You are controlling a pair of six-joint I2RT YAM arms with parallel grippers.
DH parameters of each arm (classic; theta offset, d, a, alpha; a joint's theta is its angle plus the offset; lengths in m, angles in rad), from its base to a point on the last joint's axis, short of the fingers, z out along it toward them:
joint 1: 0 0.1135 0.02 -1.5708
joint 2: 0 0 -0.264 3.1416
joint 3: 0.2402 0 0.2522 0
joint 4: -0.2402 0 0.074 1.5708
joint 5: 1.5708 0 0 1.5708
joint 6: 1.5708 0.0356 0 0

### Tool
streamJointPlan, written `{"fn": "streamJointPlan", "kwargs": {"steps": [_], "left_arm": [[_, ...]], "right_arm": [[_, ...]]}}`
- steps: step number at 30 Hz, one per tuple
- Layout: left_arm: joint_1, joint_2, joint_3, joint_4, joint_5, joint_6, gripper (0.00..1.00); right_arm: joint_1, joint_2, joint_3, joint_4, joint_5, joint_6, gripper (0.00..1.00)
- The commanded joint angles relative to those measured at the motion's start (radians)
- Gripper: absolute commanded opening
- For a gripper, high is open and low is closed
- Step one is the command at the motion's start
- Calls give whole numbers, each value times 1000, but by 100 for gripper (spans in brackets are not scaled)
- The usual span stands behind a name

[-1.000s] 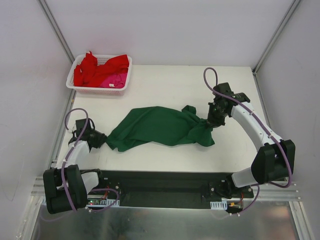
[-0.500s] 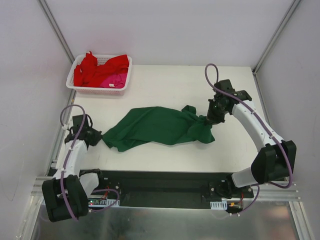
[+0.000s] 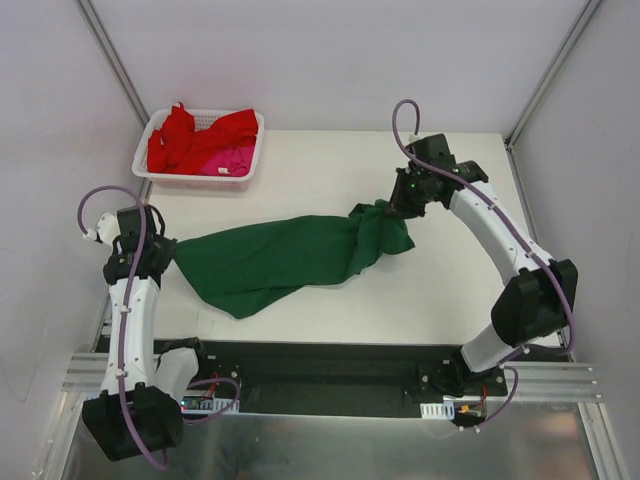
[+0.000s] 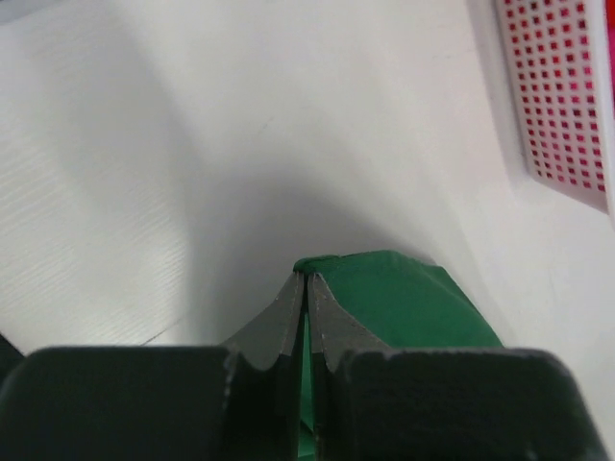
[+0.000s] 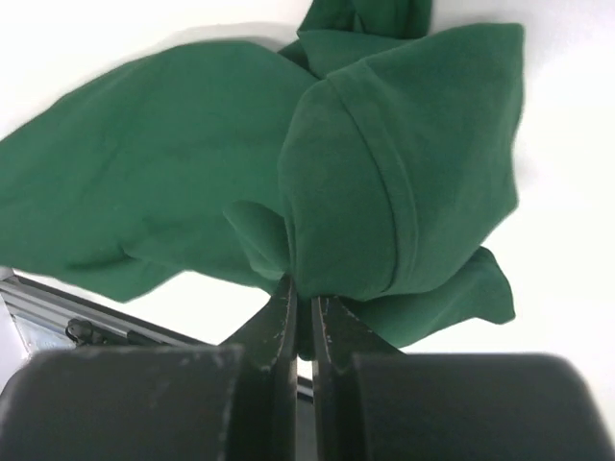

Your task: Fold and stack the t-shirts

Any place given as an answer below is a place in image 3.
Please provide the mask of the green t shirt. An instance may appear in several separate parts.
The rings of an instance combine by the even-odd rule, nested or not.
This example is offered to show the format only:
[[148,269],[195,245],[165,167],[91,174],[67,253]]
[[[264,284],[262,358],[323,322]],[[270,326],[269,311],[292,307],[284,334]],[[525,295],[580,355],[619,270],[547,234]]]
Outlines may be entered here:
[[178,243],[174,261],[197,296],[237,320],[306,286],[339,285],[384,255],[414,248],[406,222],[377,200],[346,216],[306,215]]

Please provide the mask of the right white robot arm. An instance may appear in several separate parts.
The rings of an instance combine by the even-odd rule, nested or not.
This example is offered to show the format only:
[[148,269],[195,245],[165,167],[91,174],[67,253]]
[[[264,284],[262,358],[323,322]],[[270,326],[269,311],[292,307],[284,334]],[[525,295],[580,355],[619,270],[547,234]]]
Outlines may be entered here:
[[428,204],[441,204],[475,236],[504,284],[489,325],[429,376],[444,395],[470,395],[532,341],[570,325],[578,271],[570,260],[555,260],[515,225],[486,173],[474,161],[457,162],[445,135],[413,136],[405,149],[409,163],[396,171],[390,214],[413,219],[424,216]]

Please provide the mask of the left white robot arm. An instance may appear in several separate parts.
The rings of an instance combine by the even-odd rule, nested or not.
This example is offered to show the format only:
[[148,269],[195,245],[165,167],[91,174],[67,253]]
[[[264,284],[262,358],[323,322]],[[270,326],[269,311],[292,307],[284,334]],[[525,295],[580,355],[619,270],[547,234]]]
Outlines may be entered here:
[[161,277],[177,242],[164,235],[159,210],[147,205],[105,214],[98,238],[112,252],[103,268],[109,286],[112,327],[105,376],[96,398],[87,400],[82,420],[111,461],[179,445],[183,438],[180,402],[187,387],[211,378],[196,337],[167,343],[154,352],[154,318]]

